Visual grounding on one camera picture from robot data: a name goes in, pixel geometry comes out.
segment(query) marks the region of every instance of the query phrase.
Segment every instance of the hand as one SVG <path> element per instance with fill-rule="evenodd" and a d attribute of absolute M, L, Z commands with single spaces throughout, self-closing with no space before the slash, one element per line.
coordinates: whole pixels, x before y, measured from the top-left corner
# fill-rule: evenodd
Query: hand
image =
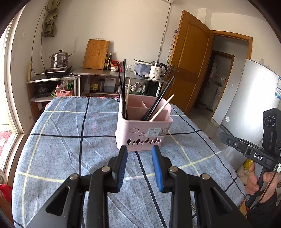
<path fill-rule="evenodd" d="M 250 175 L 247 179 L 247 184 L 246 184 L 246 190 L 247 193 L 250 195 L 253 195 L 256 191 L 259 190 L 259 186 L 257 185 L 258 182 L 258 178 L 255 175 L 255 163 L 253 163 L 249 169 Z M 271 181 L 272 177 L 274 175 L 274 172 L 267 172 L 264 173 L 263 175 L 263 181 L 267 183 L 266 188 L 269 184 L 269 182 Z M 266 191 L 266 193 L 264 194 L 262 200 L 260 201 L 261 203 L 266 202 L 269 198 L 271 198 L 271 196 L 274 194 L 276 186 L 277 186 L 277 182 L 278 182 L 278 173 L 276 173 L 271 185 L 269 186 L 268 190 Z"/>

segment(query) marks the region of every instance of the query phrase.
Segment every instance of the cutting board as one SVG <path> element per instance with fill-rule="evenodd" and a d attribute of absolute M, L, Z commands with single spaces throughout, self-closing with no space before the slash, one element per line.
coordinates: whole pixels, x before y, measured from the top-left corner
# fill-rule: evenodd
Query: cutting board
<path fill-rule="evenodd" d="M 108 40 L 89 40 L 84 56 L 83 68 L 103 70 L 108 46 Z"/>

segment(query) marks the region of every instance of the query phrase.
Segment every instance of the white kettle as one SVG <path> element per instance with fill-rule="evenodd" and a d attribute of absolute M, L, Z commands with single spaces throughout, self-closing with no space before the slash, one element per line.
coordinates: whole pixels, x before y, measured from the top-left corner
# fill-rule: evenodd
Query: white kettle
<path fill-rule="evenodd" d="M 163 74 L 162 74 L 162 69 L 163 69 L 162 67 L 165 68 L 165 72 Z M 159 63 L 159 62 L 152 62 L 152 66 L 148 78 L 158 81 L 160 80 L 160 77 L 164 77 L 166 75 L 167 70 L 168 70 L 168 66 L 166 64 Z"/>

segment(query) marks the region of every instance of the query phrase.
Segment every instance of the black chopstick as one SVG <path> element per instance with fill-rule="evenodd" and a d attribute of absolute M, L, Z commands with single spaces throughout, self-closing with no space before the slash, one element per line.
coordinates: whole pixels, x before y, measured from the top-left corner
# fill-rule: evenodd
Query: black chopstick
<path fill-rule="evenodd" d="M 122 86 L 121 75 L 120 75 L 120 69 L 119 69 L 119 65 L 118 65 L 118 64 L 117 64 L 117 69 L 118 69 L 118 75 L 119 75 L 119 84 L 120 84 L 121 96 L 123 96 L 123 86 Z"/>
<path fill-rule="evenodd" d="M 156 98 L 156 100 L 153 102 L 153 104 L 151 105 L 151 107 L 149 108 L 149 110 L 144 114 L 144 116 L 141 118 L 141 120 L 143 121 L 148 121 L 149 118 L 152 116 L 152 113 L 155 111 L 156 107 L 158 106 L 158 104 L 160 103 L 161 99 L 163 98 L 165 92 L 167 91 L 167 89 L 169 88 L 169 86 L 172 84 L 172 81 L 174 80 L 173 76 L 165 85 L 164 89 L 160 92 L 160 94 L 158 95 L 158 97 Z"/>
<path fill-rule="evenodd" d="M 122 84 L 122 111 L 123 111 L 123 118 L 126 119 L 126 113 L 125 113 L 125 100 L 126 100 L 126 95 L 125 95 L 125 67 L 126 67 L 126 59 L 123 61 L 123 84 Z"/>

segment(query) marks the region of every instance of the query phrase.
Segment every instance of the metal bolt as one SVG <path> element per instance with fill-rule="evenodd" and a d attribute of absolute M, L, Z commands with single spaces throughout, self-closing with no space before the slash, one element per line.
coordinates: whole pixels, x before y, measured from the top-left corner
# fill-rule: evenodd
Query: metal bolt
<path fill-rule="evenodd" d="M 101 170 L 103 172 L 108 172 L 108 171 L 110 171 L 110 167 L 109 166 L 104 166 L 104 167 L 101 168 Z"/>
<path fill-rule="evenodd" d="M 176 172 L 176 171 L 178 171 L 178 168 L 177 168 L 176 166 L 171 166 L 171 167 L 169 168 L 169 170 L 170 170 L 171 172 Z"/>
<path fill-rule="evenodd" d="M 202 179 L 203 180 L 208 180 L 210 178 L 209 174 L 203 173 L 202 174 Z"/>
<path fill-rule="evenodd" d="M 71 174 L 70 177 L 69 177 L 71 180 L 75 180 L 78 178 L 78 174 L 74 173 L 74 174 Z"/>

